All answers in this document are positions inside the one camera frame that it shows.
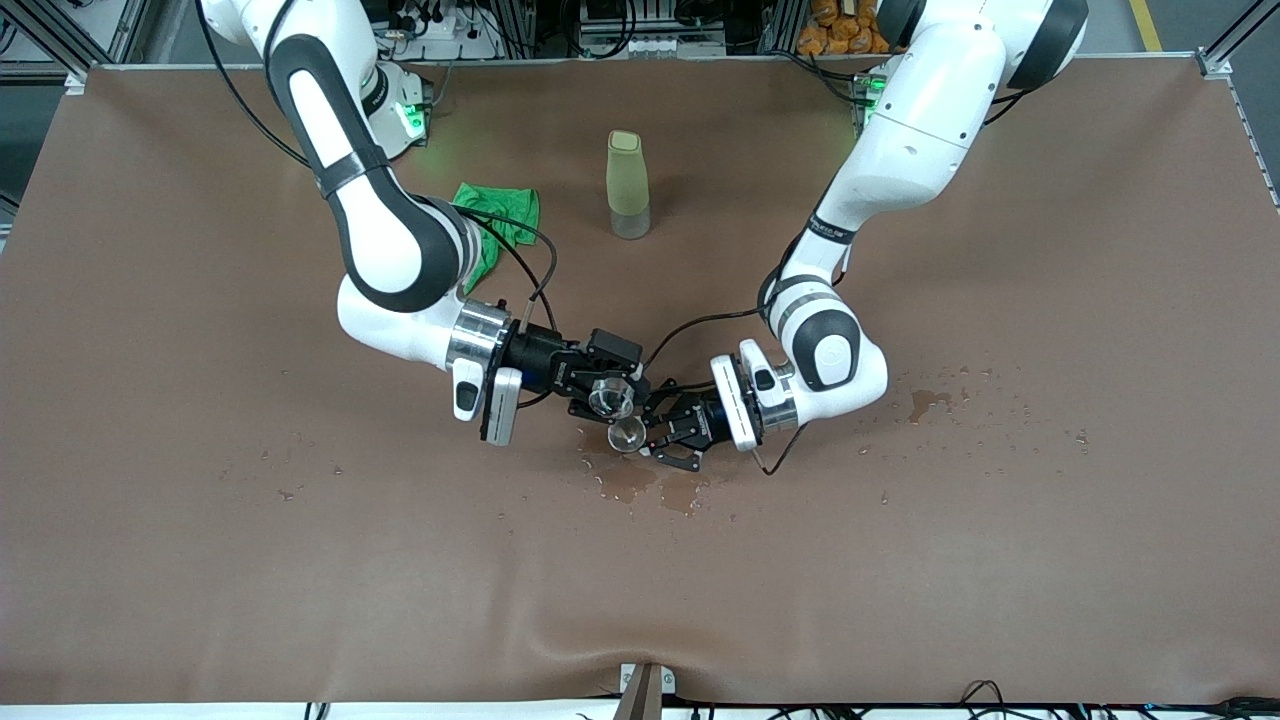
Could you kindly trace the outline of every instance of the metal frame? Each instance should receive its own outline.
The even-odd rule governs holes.
[[[1231,27],[1226,28],[1226,32],[1208,47],[1201,47],[1196,54],[1201,74],[1207,79],[1222,79],[1230,76],[1231,55],[1276,10],[1280,10],[1280,0],[1254,0],[1249,9],[1236,18]]]
[[[61,82],[68,73],[82,81],[90,68],[125,61],[138,44],[140,22],[152,0],[125,0],[110,45],[104,49],[55,0],[0,0],[0,13],[51,61],[6,61],[5,81]]]

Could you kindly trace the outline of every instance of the floor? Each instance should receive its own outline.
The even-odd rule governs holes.
[[[175,3],[163,17],[148,56],[159,63],[209,63],[209,50],[195,20],[195,4]],[[1248,0],[1089,0],[1089,29],[1080,49],[1087,54],[1194,50],[1207,45],[1248,5]],[[1135,19],[1149,17],[1147,37]],[[256,54],[215,37],[227,63],[256,63]],[[26,45],[18,38],[13,50]],[[5,58],[13,59],[8,54]],[[1280,168],[1280,19],[1265,24],[1231,61],[1233,82],[1251,120],[1261,156]],[[60,86],[6,86],[0,76],[0,191],[20,200],[40,145],[61,96]],[[0,209],[0,227],[12,218]]]

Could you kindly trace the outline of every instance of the black cable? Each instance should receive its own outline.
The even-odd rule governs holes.
[[[614,44],[614,46],[604,55],[591,55],[590,53],[584,50],[582,46],[577,44],[577,41],[573,40],[573,20],[568,14],[568,6],[571,1],[572,0],[561,1],[561,32],[564,35],[564,44],[568,46],[570,51],[573,53],[576,56],[590,58],[595,60],[608,60],[609,58],[613,58],[618,53],[622,53],[623,50],[627,49],[628,45],[631,45],[631,41],[636,36],[636,27],[640,23],[640,13],[636,10],[635,0],[627,0],[627,9],[631,13],[631,29],[627,29],[627,18],[626,15],[623,15],[622,36],[618,38],[618,42]]]
[[[529,266],[529,263],[526,263],[525,259],[520,256],[520,251],[516,250],[516,246],[509,240],[503,237],[502,233],[494,229],[494,227],[488,222],[476,218],[472,218],[472,220],[484,229],[489,231],[489,233],[493,234],[495,238],[498,238],[498,242],[500,242],[502,246],[506,247],[508,252],[511,252],[511,256],[516,259],[516,263],[520,263],[520,269],[525,270],[525,275],[529,277],[529,282],[534,283],[534,293],[529,296],[529,300],[530,301],[541,300],[543,310],[547,311],[547,323],[550,324],[553,331],[559,332],[559,328],[556,327],[556,314],[552,313],[550,300],[547,299],[545,292],[538,290],[538,275],[534,274],[534,269]]]
[[[1004,108],[1000,109],[998,113],[996,113],[995,115],[992,115],[992,117],[987,118],[986,120],[983,120],[982,122],[982,127],[987,127],[991,123],[998,120],[1000,118],[1004,118],[1005,113],[1012,110],[1014,105],[1018,105],[1018,101],[1021,100],[1023,97],[1027,97],[1027,95],[1023,94],[1023,95],[1019,95],[1018,97],[1014,97],[1012,100],[1010,100],[1009,105],[1005,105]]]
[[[301,154],[298,154],[298,151],[289,147],[288,143],[280,140],[274,132],[268,129],[268,127],[262,124],[262,120],[260,120],[257,115],[253,114],[253,110],[250,109],[248,104],[244,102],[244,97],[241,96],[239,90],[236,88],[236,83],[233,83],[230,76],[227,74],[227,68],[223,65],[223,59],[218,55],[218,47],[214,45],[212,31],[209,29],[209,20],[205,19],[205,5],[201,0],[195,0],[195,1],[196,1],[196,18],[200,20],[200,32],[205,36],[205,45],[209,46],[209,55],[214,59],[214,67],[218,68],[218,74],[223,76],[223,82],[227,83],[227,90],[232,94],[232,97],[236,99],[236,104],[239,105],[241,110],[244,113],[244,117],[247,117],[248,120],[253,123],[253,127],[256,127],[259,132],[261,132],[268,140],[275,143],[275,146],[279,147],[285,155],[293,158],[293,160],[296,160],[300,165],[302,165],[303,168],[310,168],[311,165],[307,163],[307,159],[303,158]]]
[[[280,26],[284,24],[284,15],[289,14],[289,9],[293,8],[294,0],[284,0],[280,9],[275,12],[275,17],[271,18],[271,27],[266,31],[266,42],[262,45],[262,73],[266,76],[266,88],[271,91],[271,100],[282,106],[280,97],[275,94],[275,86],[271,85],[271,49],[275,47],[275,36],[280,33]]]
[[[500,23],[495,24],[493,20],[489,19],[489,15],[484,14],[483,12],[480,13],[480,17],[484,19],[484,22],[485,22],[486,26],[489,26],[490,28],[493,28],[494,32],[498,33],[499,37],[502,37],[503,40],[506,40],[511,45],[515,45],[516,47],[518,47],[520,49],[520,56],[522,59],[529,59],[529,50],[538,50],[536,45],[530,45],[527,42],[521,42],[518,40],[511,37],[509,35],[507,35],[502,29],[502,27],[499,27]]]
[[[791,448],[796,446],[796,441],[800,439],[800,436],[804,434],[804,429],[808,427],[809,423],[805,423],[796,428],[796,433],[791,436],[790,441],[787,441],[787,446],[782,448],[782,455],[778,455],[778,461],[773,464],[773,468],[762,466],[760,471],[765,475],[773,477],[773,474],[778,471],[778,468],[782,466],[782,461],[787,459],[787,455],[791,455]]]
[[[649,368],[650,365],[653,365],[654,359],[658,357],[658,354],[662,352],[663,347],[667,347],[667,343],[671,342],[672,338],[675,338],[677,334],[687,331],[694,325],[700,325],[701,323],[709,323],[712,320],[732,320],[733,318],[746,318],[748,315],[755,315],[760,310],[764,310],[764,307],[763,306],[751,307],[750,310],[736,310],[733,313],[717,313],[716,315],[703,315],[701,318],[694,318],[692,320],[689,320],[687,323],[667,333],[667,337],[662,338],[662,342],[658,343],[658,347],[655,347],[654,351],[649,354],[649,357],[645,359],[644,366]]]
[[[328,702],[308,702],[306,708],[302,710],[302,720],[311,720],[311,706],[316,706],[316,719],[325,720],[329,716],[329,703]]]
[[[420,195],[411,195],[411,197],[413,197],[419,202],[426,201],[426,199],[424,199]],[[547,234],[539,231],[538,228],[521,223],[520,220],[513,220],[511,218],[506,218],[503,215],[498,215],[485,210],[476,210],[475,208],[465,208],[462,205],[454,205],[453,208],[457,209],[458,213],[471,218],[472,220],[475,220],[476,217],[479,215],[480,218],[486,220],[497,220],[499,223],[507,223],[508,225],[517,227],[522,231],[530,232],[534,234],[534,237],[543,241],[543,245],[545,245],[547,250],[552,254],[552,261],[547,266],[547,274],[544,274],[541,282],[538,283],[536,292],[540,293],[547,290],[547,286],[552,282],[552,275],[556,274],[556,265],[559,263],[559,252],[556,250],[556,243],[552,242],[552,238],[547,237]]]
[[[0,18],[0,41],[4,41],[4,47],[0,47],[0,55],[4,55],[13,47],[13,41],[18,38],[18,26],[9,24],[9,20]],[[5,31],[13,31],[9,33],[9,40],[4,40]]]

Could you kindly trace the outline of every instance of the black joint band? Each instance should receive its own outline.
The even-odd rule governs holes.
[[[338,192],[348,182],[365,176],[375,168],[387,168],[390,163],[387,154],[376,145],[366,145],[352,150],[349,155],[316,173],[316,184],[325,200]]]
[[[852,245],[854,236],[858,234],[856,231],[846,231],[845,228],[833,225],[822,218],[817,213],[809,215],[809,224],[805,225],[809,232],[831,242],[838,242],[840,245]]]

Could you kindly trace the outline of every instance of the water spill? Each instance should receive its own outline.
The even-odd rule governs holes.
[[[929,407],[941,404],[947,409],[947,413],[950,413],[954,405],[951,402],[950,392],[933,392],[928,389],[918,389],[913,392],[911,402],[915,405],[915,409],[911,410],[911,416],[908,418],[908,420],[910,420],[913,425],[920,424],[920,418],[929,411]]]
[[[595,478],[596,489],[605,500],[631,503],[658,482],[658,473],[649,465],[657,461],[639,455],[621,455],[609,447],[605,425],[577,428],[579,461],[584,475]]]
[[[704,487],[692,473],[672,475],[662,483],[662,506],[692,516],[701,506],[698,492]]]

